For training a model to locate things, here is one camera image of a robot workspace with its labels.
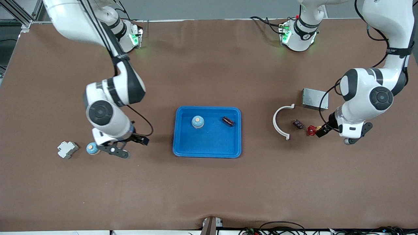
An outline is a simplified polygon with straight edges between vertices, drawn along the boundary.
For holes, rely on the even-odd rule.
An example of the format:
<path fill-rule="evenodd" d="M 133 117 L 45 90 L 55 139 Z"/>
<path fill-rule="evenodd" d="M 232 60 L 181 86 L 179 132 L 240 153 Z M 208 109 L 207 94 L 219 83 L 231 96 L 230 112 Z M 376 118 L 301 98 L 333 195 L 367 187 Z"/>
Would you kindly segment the blue plastic tray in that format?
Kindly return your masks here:
<path fill-rule="evenodd" d="M 196 129 L 191 121 L 202 116 Z M 230 127 L 221 119 L 235 122 Z M 241 111 L 235 107 L 181 106 L 176 111 L 172 151 L 179 157 L 236 159 L 242 153 Z"/>

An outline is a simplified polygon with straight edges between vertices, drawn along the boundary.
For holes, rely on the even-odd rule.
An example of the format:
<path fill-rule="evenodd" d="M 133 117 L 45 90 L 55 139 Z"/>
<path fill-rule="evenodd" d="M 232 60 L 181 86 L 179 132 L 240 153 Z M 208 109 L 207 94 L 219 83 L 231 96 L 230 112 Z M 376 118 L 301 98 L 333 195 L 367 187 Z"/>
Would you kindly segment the grey metal box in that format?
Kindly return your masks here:
<path fill-rule="evenodd" d="M 303 88 L 302 107 L 312 110 L 327 110 L 329 108 L 329 96 L 324 91 Z"/>

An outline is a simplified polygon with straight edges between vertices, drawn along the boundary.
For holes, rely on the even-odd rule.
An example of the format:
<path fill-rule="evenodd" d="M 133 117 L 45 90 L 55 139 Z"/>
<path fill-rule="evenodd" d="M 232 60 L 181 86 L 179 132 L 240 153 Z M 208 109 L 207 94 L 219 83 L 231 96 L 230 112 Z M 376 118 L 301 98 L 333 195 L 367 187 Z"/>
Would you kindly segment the white circuit breaker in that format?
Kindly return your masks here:
<path fill-rule="evenodd" d="M 79 150 L 79 146 L 75 142 L 63 141 L 58 147 L 58 155 L 63 159 L 70 159 L 71 156 Z"/>

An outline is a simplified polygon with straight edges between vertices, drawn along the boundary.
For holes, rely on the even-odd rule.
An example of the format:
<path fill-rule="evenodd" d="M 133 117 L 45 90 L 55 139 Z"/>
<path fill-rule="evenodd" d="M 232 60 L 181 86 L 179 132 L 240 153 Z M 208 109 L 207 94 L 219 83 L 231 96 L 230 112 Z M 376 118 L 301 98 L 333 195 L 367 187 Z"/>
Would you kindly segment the brown table mat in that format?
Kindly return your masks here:
<path fill-rule="evenodd" d="M 61 36 L 51 24 L 21 33 L 0 88 L 0 231 L 195 229 L 209 216 L 228 227 L 290 221 L 305 228 L 418 227 L 418 65 L 373 128 L 352 146 L 319 126 L 301 91 L 325 91 L 350 68 L 385 53 L 359 19 L 326 19 L 306 52 L 282 47 L 252 20 L 150 23 L 129 54 L 146 86 L 133 107 L 154 126 L 129 159 L 91 156 L 83 93 L 113 76 L 107 51 Z M 290 140 L 276 132 L 279 128 Z M 236 159 L 173 154 L 176 110 L 232 106 L 242 113 Z M 70 159 L 63 141 L 79 146 Z"/>

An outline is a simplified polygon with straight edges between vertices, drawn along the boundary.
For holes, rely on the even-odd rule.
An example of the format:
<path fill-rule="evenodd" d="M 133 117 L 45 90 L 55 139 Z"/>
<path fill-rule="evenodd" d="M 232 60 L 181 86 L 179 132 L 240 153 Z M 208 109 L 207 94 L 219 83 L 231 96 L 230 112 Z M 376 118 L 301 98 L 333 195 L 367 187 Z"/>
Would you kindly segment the white table edge strip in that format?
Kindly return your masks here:
<path fill-rule="evenodd" d="M 0 232 L 0 235 L 200 235 L 200 230 L 64 230 Z"/>

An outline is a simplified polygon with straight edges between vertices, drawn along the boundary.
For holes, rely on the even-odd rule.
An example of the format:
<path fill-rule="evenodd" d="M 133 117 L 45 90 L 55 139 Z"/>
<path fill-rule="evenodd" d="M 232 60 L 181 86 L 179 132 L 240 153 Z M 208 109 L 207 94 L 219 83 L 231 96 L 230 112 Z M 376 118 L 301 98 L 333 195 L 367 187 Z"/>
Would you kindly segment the white curved plastic bracket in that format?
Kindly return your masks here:
<path fill-rule="evenodd" d="M 280 135 L 282 135 L 283 137 L 285 137 L 285 140 L 290 140 L 290 134 L 288 134 L 288 133 L 286 133 L 286 132 L 284 132 L 284 131 L 282 131 L 280 128 L 279 128 L 279 126 L 278 126 L 278 124 L 277 124 L 277 115 L 278 115 L 278 113 L 280 112 L 280 111 L 282 111 L 282 110 L 284 110 L 284 109 L 294 109 L 295 108 L 295 104 L 291 104 L 291 105 L 288 105 L 288 106 L 282 106 L 282 107 L 280 107 L 280 108 L 278 108 L 276 111 L 275 111 L 275 113 L 274 113 L 274 115 L 273 115 L 273 127 L 274 127 L 274 129 L 276 130 L 276 132 L 277 133 L 279 133 Z"/>

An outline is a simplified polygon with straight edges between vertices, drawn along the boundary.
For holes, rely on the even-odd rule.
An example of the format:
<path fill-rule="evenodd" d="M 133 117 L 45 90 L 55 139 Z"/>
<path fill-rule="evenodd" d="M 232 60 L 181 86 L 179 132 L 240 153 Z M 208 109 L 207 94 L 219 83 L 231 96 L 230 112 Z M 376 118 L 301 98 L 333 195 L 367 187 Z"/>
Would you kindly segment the aluminium frame strut with bracket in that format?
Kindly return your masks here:
<path fill-rule="evenodd" d="M 43 0 L 36 0 L 32 13 L 28 13 L 16 0 L 0 0 L 0 6 L 21 23 L 21 33 L 28 33 L 33 24 L 43 22 L 42 19 L 45 14 Z"/>

